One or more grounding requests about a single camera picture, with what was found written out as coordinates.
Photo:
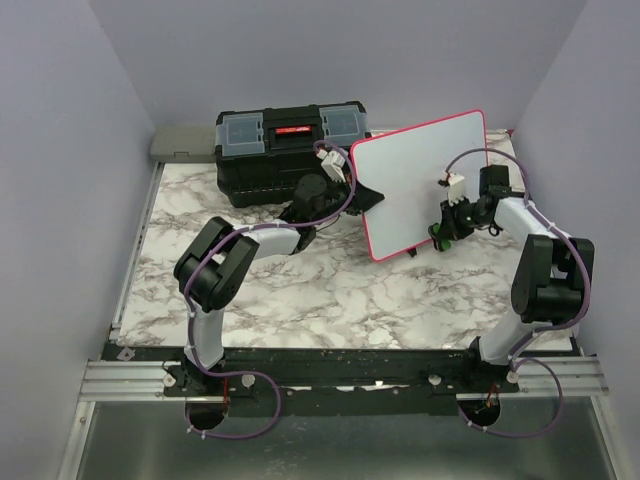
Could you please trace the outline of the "green whiteboard eraser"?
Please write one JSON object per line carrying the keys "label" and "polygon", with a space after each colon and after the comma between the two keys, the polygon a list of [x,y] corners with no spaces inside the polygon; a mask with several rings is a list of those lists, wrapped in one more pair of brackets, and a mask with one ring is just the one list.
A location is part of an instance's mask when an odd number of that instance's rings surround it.
{"label": "green whiteboard eraser", "polygon": [[451,238],[449,230],[440,223],[434,223],[429,226],[429,236],[434,248],[438,252],[445,252],[451,248]]}

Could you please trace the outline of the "pink framed whiteboard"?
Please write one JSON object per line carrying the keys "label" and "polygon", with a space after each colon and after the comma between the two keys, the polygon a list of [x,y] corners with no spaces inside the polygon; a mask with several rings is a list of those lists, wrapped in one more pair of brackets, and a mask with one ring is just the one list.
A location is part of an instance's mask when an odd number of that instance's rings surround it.
{"label": "pink framed whiteboard", "polygon": [[363,214],[371,258],[384,261],[430,240],[428,227],[441,220],[446,189],[438,184],[459,154],[479,151],[457,163],[468,198],[479,197],[479,170],[488,164],[485,118],[480,110],[376,135],[352,145],[360,184],[384,195]]}

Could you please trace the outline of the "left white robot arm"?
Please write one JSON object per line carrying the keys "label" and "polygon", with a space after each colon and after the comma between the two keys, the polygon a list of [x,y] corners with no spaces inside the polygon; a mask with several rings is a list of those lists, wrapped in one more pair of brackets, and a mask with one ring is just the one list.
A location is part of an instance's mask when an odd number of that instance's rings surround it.
{"label": "left white robot arm", "polygon": [[239,292],[251,264],[272,256],[295,255],[316,238],[317,227],[341,214],[361,215],[385,196],[357,180],[337,182],[304,176],[291,203],[268,223],[234,226],[211,218],[174,267],[188,312],[187,346],[193,363],[187,382],[201,395],[214,393],[222,380],[216,365],[224,356],[224,311]]}

